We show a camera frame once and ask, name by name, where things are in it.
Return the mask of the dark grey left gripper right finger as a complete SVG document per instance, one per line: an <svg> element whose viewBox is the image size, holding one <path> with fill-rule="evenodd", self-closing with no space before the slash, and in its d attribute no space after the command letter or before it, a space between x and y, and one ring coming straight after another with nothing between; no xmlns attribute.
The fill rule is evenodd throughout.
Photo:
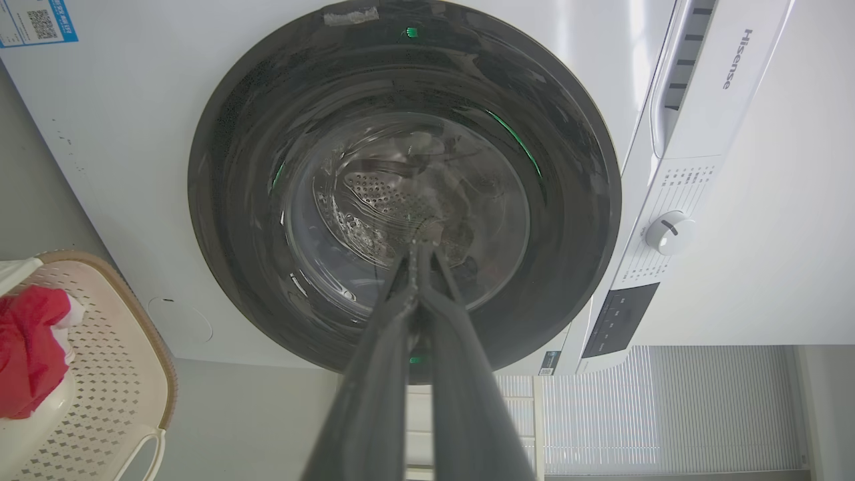
<svg viewBox="0 0 855 481"><path fill-rule="evenodd" d="M488 357L436 245L418 247L418 333L430 350L437 480L534 480Z"/></svg>

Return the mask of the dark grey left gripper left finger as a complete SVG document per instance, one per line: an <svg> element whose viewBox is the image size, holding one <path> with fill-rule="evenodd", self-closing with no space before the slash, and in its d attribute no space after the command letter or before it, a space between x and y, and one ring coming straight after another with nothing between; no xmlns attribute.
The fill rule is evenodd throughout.
<svg viewBox="0 0 855 481"><path fill-rule="evenodd" d="M411 244L388 272L303 470L305 480L404 479L416 255Z"/></svg>

